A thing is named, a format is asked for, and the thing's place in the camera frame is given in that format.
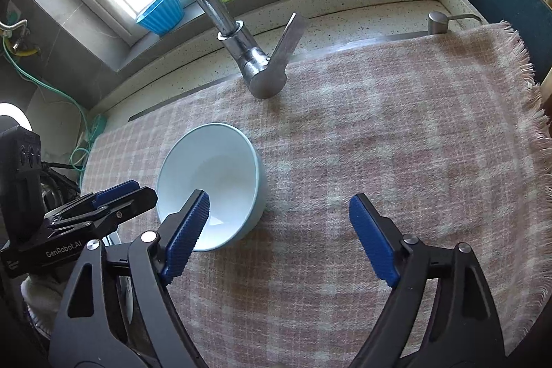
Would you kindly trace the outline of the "left gloved hand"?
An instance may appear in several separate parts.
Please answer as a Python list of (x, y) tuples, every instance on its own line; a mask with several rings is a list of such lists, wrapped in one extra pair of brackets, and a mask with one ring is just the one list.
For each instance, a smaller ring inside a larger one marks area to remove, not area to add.
[(37, 331), (50, 339), (67, 284), (52, 277), (29, 275), (21, 283), (21, 296)]

